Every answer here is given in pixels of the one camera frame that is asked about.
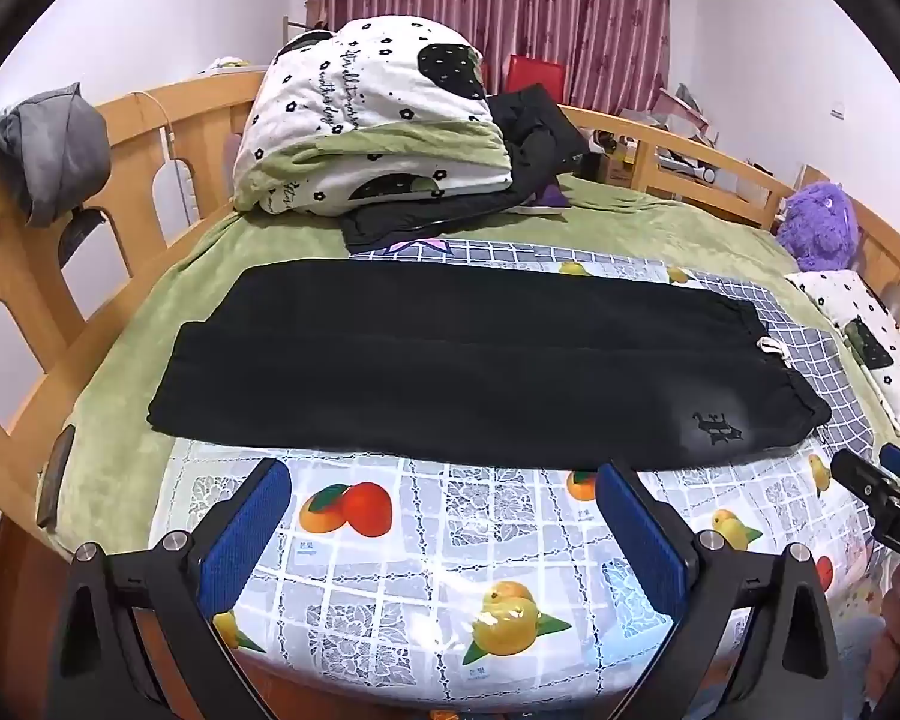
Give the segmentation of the person's right hand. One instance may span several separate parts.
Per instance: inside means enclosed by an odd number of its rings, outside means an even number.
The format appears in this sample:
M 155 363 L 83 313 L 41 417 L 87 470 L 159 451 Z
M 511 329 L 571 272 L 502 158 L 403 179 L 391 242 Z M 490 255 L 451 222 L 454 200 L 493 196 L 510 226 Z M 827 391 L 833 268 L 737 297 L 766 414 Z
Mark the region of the person's right hand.
M 900 563 L 894 569 L 891 585 L 881 603 L 881 619 L 884 631 L 871 647 L 870 663 L 866 668 L 866 697 L 880 702 L 889 681 L 898 671 L 900 663 Z

